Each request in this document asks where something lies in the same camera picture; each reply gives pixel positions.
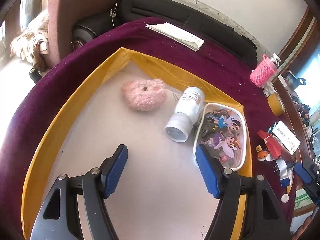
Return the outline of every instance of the striped fabric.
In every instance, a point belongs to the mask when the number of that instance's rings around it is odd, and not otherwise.
[[[44,10],[18,37],[11,42],[11,57],[15,54],[21,59],[26,59],[34,68],[45,70],[45,65],[40,54],[49,54],[48,39],[49,17]]]

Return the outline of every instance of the white container rim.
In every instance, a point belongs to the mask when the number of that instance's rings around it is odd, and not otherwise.
[[[221,105],[221,104],[218,104],[218,103],[207,103],[203,109],[203,113],[202,113],[202,118],[201,118],[201,122],[199,124],[199,127],[198,127],[198,130],[197,130],[197,133],[196,133],[196,139],[195,139],[195,142],[193,144],[193,155],[194,155],[194,159],[196,159],[196,147],[197,147],[197,142],[198,142],[198,138],[199,138],[199,134],[200,134],[200,130],[201,130],[201,127],[203,125],[203,122],[204,122],[204,116],[205,116],[205,110],[207,109],[207,106],[220,106],[224,109],[229,109],[229,110],[232,110],[233,112],[235,112],[239,118],[240,118],[240,121],[241,121],[241,124],[242,124],[242,127],[243,127],[243,147],[242,147],[242,151],[241,151],[241,159],[240,159],[240,164],[239,166],[235,167],[235,168],[231,168],[232,170],[234,171],[237,171],[239,170],[243,164],[244,164],[244,161],[245,161],[245,156],[246,156],[246,151],[247,151],[247,129],[246,129],[246,123],[245,123],[245,120],[242,116],[242,114],[230,107],[230,106],[225,106],[225,105]]]

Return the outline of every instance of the roll of tape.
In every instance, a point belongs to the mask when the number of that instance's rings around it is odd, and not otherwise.
[[[268,97],[268,103],[275,116],[279,116],[285,112],[284,104],[277,93],[273,93]]]

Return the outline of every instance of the black sofa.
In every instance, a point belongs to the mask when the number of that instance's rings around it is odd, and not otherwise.
[[[113,11],[113,23],[110,12],[78,21],[72,31],[74,49],[113,29],[113,24],[117,27],[144,17],[158,17],[219,45],[252,69],[257,66],[257,47],[250,39],[186,5],[171,0],[117,0]]]

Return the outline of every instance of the metal screw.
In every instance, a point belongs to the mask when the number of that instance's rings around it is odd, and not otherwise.
[[[232,173],[232,169],[230,169],[230,168],[224,168],[223,169],[223,172],[225,173],[225,174],[231,174]]]
[[[58,176],[58,180],[63,180],[66,178],[66,174],[62,173]]]
[[[264,180],[264,177],[259,174],[259,175],[257,175],[257,179],[263,181],[263,180]]]
[[[100,172],[99,168],[93,168],[91,174],[98,174]]]

